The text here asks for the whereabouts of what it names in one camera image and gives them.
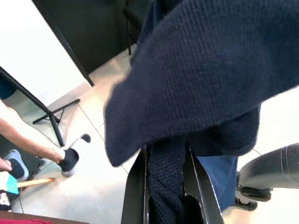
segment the blue jeans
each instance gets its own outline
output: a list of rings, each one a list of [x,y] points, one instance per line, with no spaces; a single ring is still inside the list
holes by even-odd
[[[231,206],[235,199],[238,157],[198,156],[197,158],[211,179],[220,209],[223,211]]]

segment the black pole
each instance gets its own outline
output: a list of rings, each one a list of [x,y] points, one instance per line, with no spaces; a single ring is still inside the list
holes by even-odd
[[[29,92],[24,86],[22,86],[17,80],[15,80],[11,75],[9,75],[1,66],[0,66],[0,76],[15,86],[20,90],[26,97],[32,100],[39,108],[41,108],[46,114],[50,114],[51,111],[31,92]]]
[[[43,18],[46,20],[49,27],[52,29],[53,33],[57,37],[57,39],[60,41],[64,49],[67,51],[77,68],[80,70],[83,77],[88,81],[88,83],[91,86],[94,86],[93,81],[90,79],[88,73],[86,72],[85,68],[83,67],[82,63],[79,61],[78,57],[74,53],[73,49],[70,47],[69,43],[65,39],[64,35],[61,33],[57,23],[54,21],[53,17],[50,15],[42,1],[40,0],[32,0],[32,2],[35,4],[36,8],[39,10]]]
[[[50,111],[38,98],[36,98],[31,92],[29,92],[24,86],[22,86],[15,78],[13,78],[10,74],[8,74],[1,66],[0,66],[0,77],[3,77],[5,80],[7,80],[11,85],[16,87],[19,91],[21,91],[26,97],[28,97],[33,103],[35,103],[39,108],[41,108],[46,115],[42,116],[41,118],[33,121],[33,124],[36,124],[37,122],[46,119],[49,117],[50,122],[52,124],[52,127],[54,129],[55,135],[57,137],[57,140],[60,144],[60,146],[64,146],[64,139],[58,129],[58,124],[60,122],[60,119],[55,117],[54,113],[59,112],[61,110],[64,110],[66,107],[69,107],[73,104],[76,104],[80,101],[80,99],[76,99],[72,102],[70,102],[67,105],[64,105],[53,112]]]

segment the white wall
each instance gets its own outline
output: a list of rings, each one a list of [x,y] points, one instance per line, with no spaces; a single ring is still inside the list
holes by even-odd
[[[87,83],[31,0],[0,0],[0,66],[46,106]]]

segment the sneaker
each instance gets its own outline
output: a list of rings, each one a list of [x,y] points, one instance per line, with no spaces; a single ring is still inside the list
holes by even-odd
[[[91,138],[88,134],[84,134],[79,139],[77,139],[69,149],[65,151],[64,160],[58,164],[61,167],[61,173],[64,177],[73,176],[77,171],[79,154],[75,150],[75,148],[78,146],[78,142],[80,141],[84,141],[85,144],[86,142],[90,143]]]
[[[24,164],[21,154],[18,150],[10,150],[4,157],[4,160],[8,160],[13,168],[9,173],[17,180],[17,182],[26,181],[29,177],[29,171]]]

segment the stand leg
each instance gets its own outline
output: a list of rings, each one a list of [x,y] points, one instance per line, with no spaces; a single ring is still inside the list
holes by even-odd
[[[127,20],[127,42],[128,42],[129,56],[131,56],[132,51],[131,51],[131,41],[130,41],[130,24],[128,20]]]
[[[51,124],[52,124],[52,126],[53,126],[55,135],[56,135],[56,137],[57,137],[57,140],[58,140],[60,146],[61,146],[61,147],[62,147],[62,146],[65,146],[64,139],[62,138],[61,133],[60,133],[60,131],[59,131],[59,129],[58,129],[58,125],[57,125],[57,123],[56,123],[55,116],[54,116],[53,114],[51,114],[51,115],[49,116],[49,118],[50,118]]]
[[[68,103],[68,104],[66,104],[66,105],[64,105],[64,106],[62,106],[62,107],[59,107],[58,109],[54,110],[53,113],[57,113],[57,112],[59,112],[59,111],[65,109],[65,108],[67,108],[67,107],[69,107],[69,106],[72,106],[72,105],[74,105],[74,104],[77,104],[77,103],[79,103],[79,102],[80,102],[80,99],[76,99],[76,100],[74,100],[74,101],[72,101],[72,102],[70,102],[70,103]]]
[[[49,117],[48,114],[42,116],[42,117],[39,118],[39,119],[34,120],[34,121],[32,122],[32,124],[35,125],[36,123],[40,122],[41,120],[46,119],[47,117]],[[56,116],[54,116],[54,117],[55,117],[56,122],[59,123],[59,122],[60,122],[60,119],[58,119]]]

